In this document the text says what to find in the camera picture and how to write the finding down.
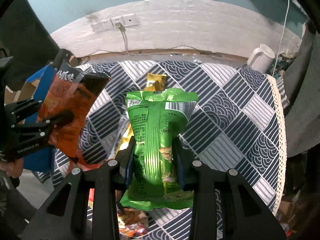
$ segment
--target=red packaging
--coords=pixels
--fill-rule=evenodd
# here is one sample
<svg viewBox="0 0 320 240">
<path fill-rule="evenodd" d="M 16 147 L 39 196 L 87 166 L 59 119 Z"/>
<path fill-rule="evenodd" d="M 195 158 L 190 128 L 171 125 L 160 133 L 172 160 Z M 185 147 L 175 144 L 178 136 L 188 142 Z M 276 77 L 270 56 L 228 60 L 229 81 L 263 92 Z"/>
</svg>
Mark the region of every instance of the red packaging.
<svg viewBox="0 0 320 240">
<path fill-rule="evenodd" d="M 64 62 L 39 109 L 40 121 L 65 110 L 73 112 L 73 121 L 53 129 L 49 143 L 55 145 L 75 162 L 81 159 L 81 163 L 86 164 L 82 159 L 81 151 L 78 150 L 78 141 L 90 108 L 110 78 L 109 73 L 85 73 Z"/>
</svg>

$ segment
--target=tablecloth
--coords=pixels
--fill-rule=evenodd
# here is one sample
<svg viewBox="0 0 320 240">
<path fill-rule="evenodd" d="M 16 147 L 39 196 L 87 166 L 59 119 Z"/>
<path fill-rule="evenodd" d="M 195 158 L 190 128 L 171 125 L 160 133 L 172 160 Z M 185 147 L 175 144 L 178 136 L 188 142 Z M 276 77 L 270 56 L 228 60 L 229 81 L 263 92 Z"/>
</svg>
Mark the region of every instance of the tablecloth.
<svg viewBox="0 0 320 240">
<path fill-rule="evenodd" d="M 199 102 L 186 131 L 183 147 L 212 169 L 234 168 L 250 183 L 275 214 L 284 186 L 286 144 L 284 117 L 274 78 L 224 64 L 186 61 L 123 61 L 79 66 L 83 71 L 111 73 L 111 81 L 92 106 L 80 148 L 88 163 L 110 155 L 129 91 L 143 90 L 146 73 L 167 74 L 165 88 L 197 92 Z M 55 150 L 52 182 L 62 181 L 68 158 Z M 221 237 L 221 207 L 217 198 L 217 229 Z M 149 232 L 143 239 L 188 238 L 191 209 L 157 209 L 148 212 Z M 92 210 L 88 210 L 92 219 Z"/>
</svg>

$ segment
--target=gold wrapper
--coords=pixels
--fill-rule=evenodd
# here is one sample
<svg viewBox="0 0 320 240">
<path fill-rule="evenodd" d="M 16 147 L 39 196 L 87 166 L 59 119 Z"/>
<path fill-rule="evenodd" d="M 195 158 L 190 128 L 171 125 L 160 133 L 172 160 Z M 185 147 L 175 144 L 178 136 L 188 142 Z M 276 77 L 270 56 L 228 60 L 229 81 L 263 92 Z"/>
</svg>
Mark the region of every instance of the gold wrapper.
<svg viewBox="0 0 320 240">
<path fill-rule="evenodd" d="M 144 90 L 145 91 L 163 91 L 166 78 L 167 78 L 167 75 L 165 74 L 147 73 L 147 84 Z M 133 136 L 133 131 L 131 128 L 131 124 L 129 124 L 126 132 L 121 137 L 120 142 L 116 146 L 116 153 L 128 147 L 131 136 Z"/>
</svg>

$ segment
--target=power cord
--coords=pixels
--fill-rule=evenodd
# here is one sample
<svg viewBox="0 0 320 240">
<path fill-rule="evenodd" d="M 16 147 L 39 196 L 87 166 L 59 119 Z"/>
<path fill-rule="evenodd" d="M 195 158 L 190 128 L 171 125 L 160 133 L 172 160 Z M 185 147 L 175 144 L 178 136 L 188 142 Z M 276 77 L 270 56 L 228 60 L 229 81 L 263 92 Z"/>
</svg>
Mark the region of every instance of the power cord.
<svg viewBox="0 0 320 240">
<path fill-rule="evenodd" d="M 277 66 L 277 63 L 278 63 L 278 57 L 279 57 L 279 53 L 280 53 L 280 49 L 281 49 L 282 38 L 283 38 L 283 35 L 284 35 L 285 24 L 286 24 L 286 22 L 287 22 L 287 16 L 288 16 L 288 11 L 289 11 L 289 5 L 290 5 L 290 0 L 288 0 L 287 12 L 285 13 L 285 17 L 284 17 L 284 24 L 283 24 L 282 35 L 281 35 L 280 44 L 279 44 L 279 48 L 278 48 L 278 53 L 277 53 L 276 63 L 275 63 L 275 66 L 274 66 L 274 68 L 273 68 L 273 71 L 272 71 L 272 76 L 273 76 L 273 75 L 274 75 L 274 73 L 275 73 L 276 66 Z"/>
</svg>

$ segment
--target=green snack bag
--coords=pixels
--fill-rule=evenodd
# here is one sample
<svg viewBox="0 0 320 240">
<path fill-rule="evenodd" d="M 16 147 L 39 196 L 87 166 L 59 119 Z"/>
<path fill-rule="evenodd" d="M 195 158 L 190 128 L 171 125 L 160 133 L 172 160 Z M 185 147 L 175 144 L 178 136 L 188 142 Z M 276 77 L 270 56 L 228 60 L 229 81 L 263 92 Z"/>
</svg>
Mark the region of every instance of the green snack bag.
<svg viewBox="0 0 320 240">
<path fill-rule="evenodd" d="M 179 189 L 172 164 L 172 139 L 185 130 L 198 96 L 171 88 L 127 93 L 136 147 L 132 184 L 121 204 L 141 210 L 192 207 L 193 191 Z"/>
</svg>

